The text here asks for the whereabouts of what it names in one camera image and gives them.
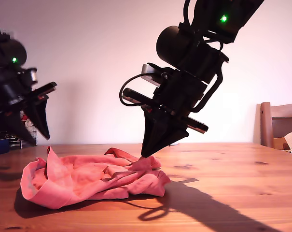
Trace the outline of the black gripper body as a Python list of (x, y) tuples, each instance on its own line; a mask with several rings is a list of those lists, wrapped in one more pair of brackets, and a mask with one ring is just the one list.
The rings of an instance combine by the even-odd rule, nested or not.
[(47, 94), (55, 91), (57, 83), (50, 82), (40, 88), (32, 90), (37, 80), (23, 82), (18, 79), (0, 81), (0, 114), (19, 111), (31, 102), (38, 102), (46, 98)]
[[(156, 86), (152, 98), (126, 87), (138, 77)], [(198, 78), (177, 70), (142, 71), (123, 84), (123, 105), (140, 106), (150, 111), (160, 110), (170, 117), (169, 124), (184, 123), (187, 128), (207, 132), (207, 125), (189, 117), (190, 113), (199, 111), (207, 102), (204, 96), (206, 88), (207, 85)]]

